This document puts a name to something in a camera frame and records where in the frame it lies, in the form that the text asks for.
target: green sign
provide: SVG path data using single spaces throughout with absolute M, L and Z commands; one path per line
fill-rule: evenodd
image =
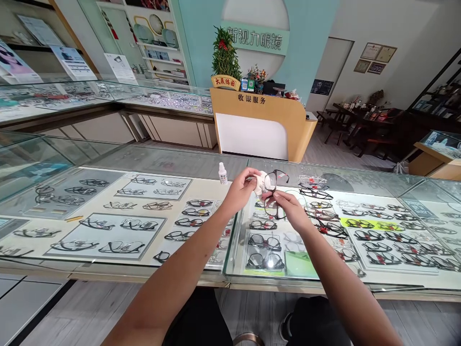
M 222 21 L 221 27 L 230 33 L 235 48 L 287 54 L 289 31 L 230 21 Z

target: teal wall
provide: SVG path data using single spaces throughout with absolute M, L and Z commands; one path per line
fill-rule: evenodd
M 219 26 L 225 0 L 170 0 L 181 12 L 183 33 L 188 55 L 198 87 L 210 87 L 213 26 Z M 288 90 L 297 89 L 303 102 L 307 102 L 315 79 L 339 0 L 285 0 L 290 22 L 290 43 L 276 82 L 285 83 Z

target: forearm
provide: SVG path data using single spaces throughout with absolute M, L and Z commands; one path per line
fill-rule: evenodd
M 311 223 L 298 230 L 354 345 L 402 345 L 375 297 Z
M 148 279 L 123 316 L 135 328 L 166 328 L 194 291 L 232 215 L 219 208 Z

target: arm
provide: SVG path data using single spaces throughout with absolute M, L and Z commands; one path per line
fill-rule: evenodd
M 161 345 L 173 319 L 194 291 L 227 223 L 256 187 L 258 170 L 234 180 L 220 208 L 141 287 L 102 346 Z
M 375 297 L 323 238 L 296 197 L 276 191 L 271 198 L 285 210 L 291 225 L 303 239 L 323 288 L 353 344 L 402 345 Z

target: hand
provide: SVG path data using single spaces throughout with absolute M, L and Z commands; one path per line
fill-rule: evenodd
M 256 179 L 247 179 L 255 175 L 261 175 L 261 172 L 247 167 L 234 179 L 221 205 L 221 208 L 228 210 L 231 216 L 248 203 L 251 193 L 256 188 Z
M 261 199 L 275 199 L 275 201 L 283 208 L 293 228 L 298 232 L 305 232 L 308 226 L 313 227 L 311 220 L 307 216 L 304 208 L 292 194 L 283 191 L 267 192 L 262 195 Z

